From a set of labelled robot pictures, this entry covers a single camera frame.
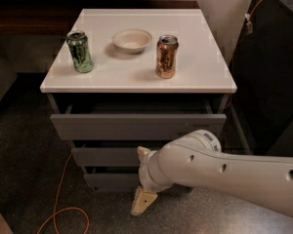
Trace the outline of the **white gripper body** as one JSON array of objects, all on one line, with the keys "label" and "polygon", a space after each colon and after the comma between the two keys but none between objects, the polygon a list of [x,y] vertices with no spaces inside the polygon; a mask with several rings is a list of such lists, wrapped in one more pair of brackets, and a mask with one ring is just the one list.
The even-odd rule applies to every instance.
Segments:
[{"label": "white gripper body", "polygon": [[148,191],[157,193],[163,190],[163,188],[155,182],[155,180],[151,177],[149,168],[149,160],[155,154],[154,151],[150,150],[148,156],[144,159],[144,161],[140,162],[139,167],[139,179],[142,187]]}]

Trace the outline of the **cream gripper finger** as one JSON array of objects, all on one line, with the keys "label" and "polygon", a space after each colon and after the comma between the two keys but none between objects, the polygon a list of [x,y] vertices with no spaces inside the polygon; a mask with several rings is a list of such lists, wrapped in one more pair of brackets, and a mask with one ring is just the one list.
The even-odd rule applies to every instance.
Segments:
[{"label": "cream gripper finger", "polygon": [[150,153],[150,150],[148,148],[139,146],[138,147],[139,161],[142,163],[149,153]]},{"label": "cream gripper finger", "polygon": [[156,199],[156,193],[148,191],[143,187],[139,186],[135,192],[131,214],[141,215]]}]

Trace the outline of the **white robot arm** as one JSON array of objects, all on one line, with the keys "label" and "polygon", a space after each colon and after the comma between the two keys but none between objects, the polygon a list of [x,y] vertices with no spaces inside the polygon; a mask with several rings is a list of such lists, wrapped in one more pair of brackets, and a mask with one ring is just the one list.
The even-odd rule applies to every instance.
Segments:
[{"label": "white robot arm", "polygon": [[175,139],[155,151],[138,148],[138,186],[132,215],[142,214],[157,194],[175,184],[217,190],[293,217],[293,158],[232,155],[204,130]]}]

